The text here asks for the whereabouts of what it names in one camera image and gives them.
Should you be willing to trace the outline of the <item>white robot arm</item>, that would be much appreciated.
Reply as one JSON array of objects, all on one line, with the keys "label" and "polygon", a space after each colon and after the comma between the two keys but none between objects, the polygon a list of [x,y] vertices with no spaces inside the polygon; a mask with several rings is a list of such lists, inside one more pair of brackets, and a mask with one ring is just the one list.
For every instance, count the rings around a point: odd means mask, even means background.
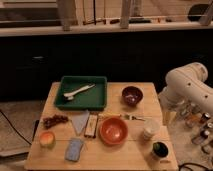
[{"label": "white robot arm", "polygon": [[207,68],[193,62],[170,70],[165,77],[166,86],[158,94],[163,124],[171,121],[171,113],[188,113],[193,108],[213,115],[213,88],[205,84]]}]

